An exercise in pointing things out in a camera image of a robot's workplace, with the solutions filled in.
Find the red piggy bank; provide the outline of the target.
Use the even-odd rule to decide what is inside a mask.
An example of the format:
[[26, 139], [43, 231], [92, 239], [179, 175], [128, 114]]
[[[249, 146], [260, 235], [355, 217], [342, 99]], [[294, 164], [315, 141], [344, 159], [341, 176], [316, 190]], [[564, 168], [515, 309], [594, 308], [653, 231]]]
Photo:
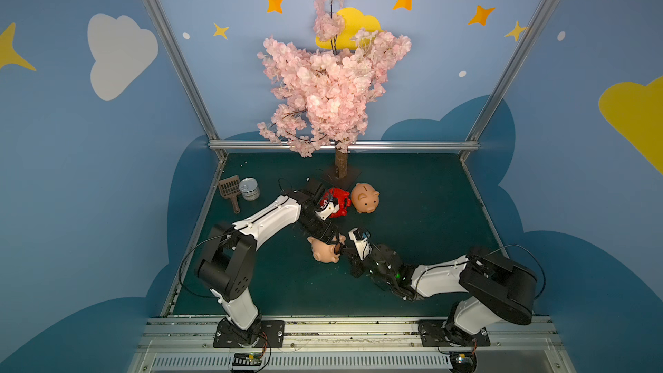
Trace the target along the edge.
[[323, 220], [345, 217], [351, 205], [349, 192], [340, 188], [330, 188], [319, 201], [317, 213]]

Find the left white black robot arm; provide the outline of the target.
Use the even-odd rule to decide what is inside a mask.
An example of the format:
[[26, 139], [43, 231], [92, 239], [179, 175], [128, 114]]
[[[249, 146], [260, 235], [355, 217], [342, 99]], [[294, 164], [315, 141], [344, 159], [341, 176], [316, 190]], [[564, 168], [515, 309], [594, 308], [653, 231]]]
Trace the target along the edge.
[[229, 226], [217, 224], [210, 237], [200, 243], [203, 250], [194, 274], [225, 312], [218, 324], [216, 347], [250, 348], [269, 342], [249, 286], [257, 251], [279, 231], [299, 223], [307, 236], [329, 246], [333, 256], [339, 255], [345, 239], [332, 215], [340, 211], [341, 204], [324, 192], [288, 191], [246, 219]]

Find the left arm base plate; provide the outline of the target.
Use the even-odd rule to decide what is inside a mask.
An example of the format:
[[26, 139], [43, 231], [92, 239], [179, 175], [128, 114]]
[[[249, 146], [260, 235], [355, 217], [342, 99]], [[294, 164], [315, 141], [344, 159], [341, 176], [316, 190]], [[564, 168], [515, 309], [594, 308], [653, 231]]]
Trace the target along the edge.
[[212, 346], [214, 348], [258, 348], [267, 345], [271, 348], [281, 348], [284, 327], [283, 321], [257, 319], [248, 330], [242, 330], [232, 324], [229, 319], [222, 319], [217, 325]]

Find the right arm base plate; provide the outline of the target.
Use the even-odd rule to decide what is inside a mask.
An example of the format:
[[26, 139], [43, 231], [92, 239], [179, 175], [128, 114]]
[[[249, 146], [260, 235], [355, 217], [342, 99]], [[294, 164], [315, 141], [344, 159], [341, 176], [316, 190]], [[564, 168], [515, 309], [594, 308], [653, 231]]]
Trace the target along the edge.
[[418, 333], [424, 347], [488, 347], [490, 338], [485, 328], [477, 334], [469, 334], [457, 327], [453, 321], [421, 319]]

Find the pink piggy bank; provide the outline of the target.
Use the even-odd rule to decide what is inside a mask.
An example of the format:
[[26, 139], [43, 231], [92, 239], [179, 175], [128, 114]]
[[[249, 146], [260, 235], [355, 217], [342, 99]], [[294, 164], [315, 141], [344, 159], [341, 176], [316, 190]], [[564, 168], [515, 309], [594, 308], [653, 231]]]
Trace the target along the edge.
[[337, 264], [341, 250], [345, 246], [346, 237], [338, 235], [333, 238], [332, 243], [324, 243], [314, 237], [308, 237], [307, 241], [312, 248], [314, 260], [323, 264]]
[[350, 198], [357, 212], [373, 213], [379, 205], [380, 193], [368, 183], [357, 183]]

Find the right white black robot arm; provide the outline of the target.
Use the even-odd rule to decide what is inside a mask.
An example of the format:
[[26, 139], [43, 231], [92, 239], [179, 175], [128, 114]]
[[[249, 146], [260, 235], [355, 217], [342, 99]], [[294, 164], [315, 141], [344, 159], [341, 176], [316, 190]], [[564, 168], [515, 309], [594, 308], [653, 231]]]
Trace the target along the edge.
[[425, 347], [489, 346], [487, 327], [499, 321], [518, 326], [532, 322], [537, 276], [498, 251], [474, 246], [455, 260], [433, 265], [407, 265], [386, 245], [366, 241], [337, 247], [350, 261], [352, 275], [369, 274], [406, 302], [434, 295], [468, 293], [452, 305], [445, 321], [419, 321]]

